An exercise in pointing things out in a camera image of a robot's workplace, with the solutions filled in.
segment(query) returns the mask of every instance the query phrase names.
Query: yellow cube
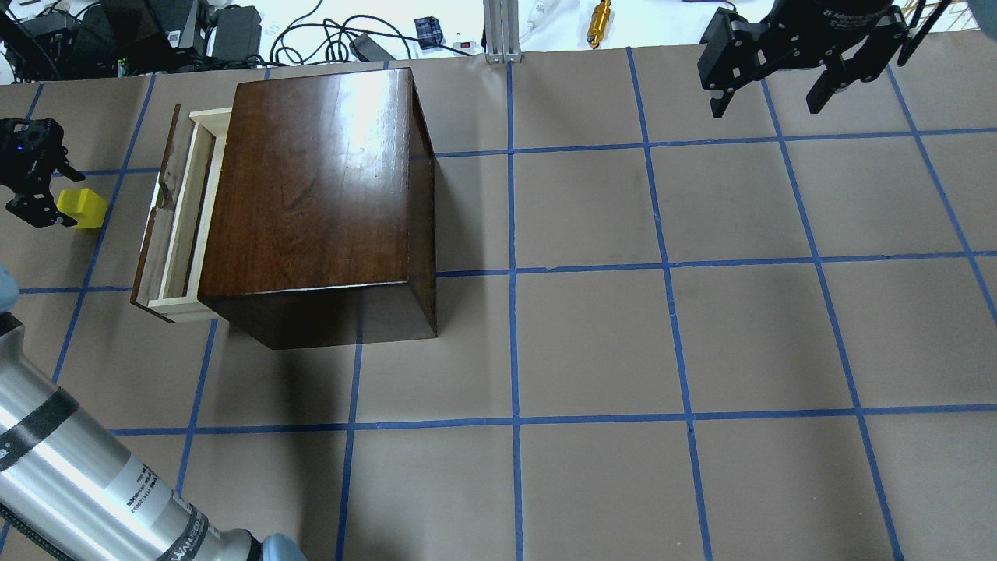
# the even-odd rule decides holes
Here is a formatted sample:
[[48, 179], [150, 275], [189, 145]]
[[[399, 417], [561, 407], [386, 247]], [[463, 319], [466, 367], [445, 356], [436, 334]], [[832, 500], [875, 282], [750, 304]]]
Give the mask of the yellow cube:
[[82, 230], [101, 227], [108, 202], [87, 188], [68, 189], [59, 194], [56, 207], [59, 212], [75, 219], [76, 228]]

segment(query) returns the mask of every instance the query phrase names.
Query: brown wooden cabinet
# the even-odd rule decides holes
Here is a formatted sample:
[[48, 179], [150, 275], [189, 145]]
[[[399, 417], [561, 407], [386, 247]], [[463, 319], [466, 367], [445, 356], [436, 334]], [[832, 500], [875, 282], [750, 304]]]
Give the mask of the brown wooden cabinet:
[[433, 149], [408, 69], [240, 84], [222, 140], [197, 300], [271, 348], [435, 336]]

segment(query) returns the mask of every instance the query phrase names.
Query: white sticker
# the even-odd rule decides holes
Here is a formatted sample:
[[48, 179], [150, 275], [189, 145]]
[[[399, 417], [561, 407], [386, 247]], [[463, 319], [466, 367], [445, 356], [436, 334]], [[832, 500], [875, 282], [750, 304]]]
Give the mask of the white sticker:
[[163, 514], [173, 495], [169, 485], [134, 454], [104, 492], [115, 508], [147, 528]]

